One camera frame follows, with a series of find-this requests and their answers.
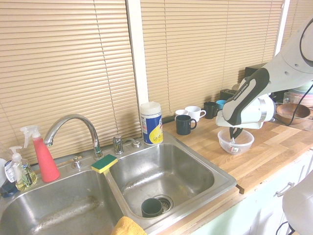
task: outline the dark cup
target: dark cup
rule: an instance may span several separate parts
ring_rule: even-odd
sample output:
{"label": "dark cup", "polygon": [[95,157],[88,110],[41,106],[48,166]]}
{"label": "dark cup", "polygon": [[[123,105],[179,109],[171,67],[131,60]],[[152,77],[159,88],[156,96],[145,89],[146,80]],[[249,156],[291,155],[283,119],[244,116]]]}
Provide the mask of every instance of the dark cup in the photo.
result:
{"label": "dark cup", "polygon": [[18,189],[15,187],[15,183],[14,182],[11,183],[7,179],[0,187],[0,194],[2,197],[10,197],[14,195],[16,192],[18,192]]}
{"label": "dark cup", "polygon": [[215,102],[205,102],[204,103],[204,110],[206,110],[206,119],[212,119],[217,115],[217,103]]}
{"label": "dark cup", "polygon": [[[195,121],[195,126],[191,127],[191,121]],[[197,127],[197,121],[188,115],[179,115],[176,117],[176,132],[179,135],[189,135],[191,130]]]}
{"label": "dark cup", "polygon": [[156,198],[148,198],[141,204],[142,217],[152,218],[163,213],[163,205],[160,200]]}

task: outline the window blinds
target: window blinds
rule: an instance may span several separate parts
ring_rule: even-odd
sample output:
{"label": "window blinds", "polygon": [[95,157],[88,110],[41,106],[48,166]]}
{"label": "window blinds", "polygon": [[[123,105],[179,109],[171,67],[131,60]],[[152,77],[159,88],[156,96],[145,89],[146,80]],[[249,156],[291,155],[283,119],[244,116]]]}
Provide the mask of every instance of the window blinds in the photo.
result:
{"label": "window blinds", "polygon": [[203,107],[274,54],[282,0],[141,0],[149,100]]}
{"label": "window blinds", "polygon": [[[86,116],[101,145],[140,135],[124,0],[19,0],[0,3],[0,142],[23,146],[20,128],[44,137],[68,114]],[[21,150],[31,164],[30,141]],[[54,158],[92,149],[80,120],[64,124],[49,147]]]}
{"label": "window blinds", "polygon": [[312,14],[312,0],[290,0],[282,46]]}

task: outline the white spray nozzle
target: white spray nozzle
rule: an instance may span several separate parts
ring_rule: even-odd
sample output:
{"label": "white spray nozzle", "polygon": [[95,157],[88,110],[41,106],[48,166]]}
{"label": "white spray nozzle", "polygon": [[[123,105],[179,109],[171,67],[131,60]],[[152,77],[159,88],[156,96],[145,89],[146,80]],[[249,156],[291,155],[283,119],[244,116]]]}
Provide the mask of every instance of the white spray nozzle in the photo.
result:
{"label": "white spray nozzle", "polygon": [[24,126],[20,129],[20,131],[24,132],[25,135],[25,142],[24,142],[24,148],[27,148],[29,143],[29,137],[38,138],[40,137],[39,133],[39,126]]}
{"label": "white spray nozzle", "polygon": [[12,150],[13,154],[17,154],[18,152],[16,151],[17,149],[21,149],[23,147],[20,146],[14,146],[14,147],[10,147],[10,149]]}

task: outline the blue mug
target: blue mug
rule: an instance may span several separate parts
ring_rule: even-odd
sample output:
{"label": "blue mug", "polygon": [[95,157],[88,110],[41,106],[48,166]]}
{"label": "blue mug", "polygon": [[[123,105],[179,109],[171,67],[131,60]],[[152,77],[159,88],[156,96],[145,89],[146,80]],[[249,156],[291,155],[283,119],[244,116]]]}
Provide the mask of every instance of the blue mug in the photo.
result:
{"label": "blue mug", "polygon": [[223,109],[223,106],[225,105],[225,103],[226,103],[226,100],[218,100],[218,101],[216,101],[218,110]]}

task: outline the disinfecting wipes container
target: disinfecting wipes container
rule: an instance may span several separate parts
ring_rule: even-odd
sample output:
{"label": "disinfecting wipes container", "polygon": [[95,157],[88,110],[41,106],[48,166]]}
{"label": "disinfecting wipes container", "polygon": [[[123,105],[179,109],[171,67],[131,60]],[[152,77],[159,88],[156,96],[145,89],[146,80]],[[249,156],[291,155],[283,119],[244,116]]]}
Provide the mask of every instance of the disinfecting wipes container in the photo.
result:
{"label": "disinfecting wipes container", "polygon": [[143,140],[147,145],[163,142],[161,105],[156,102],[140,106]]}

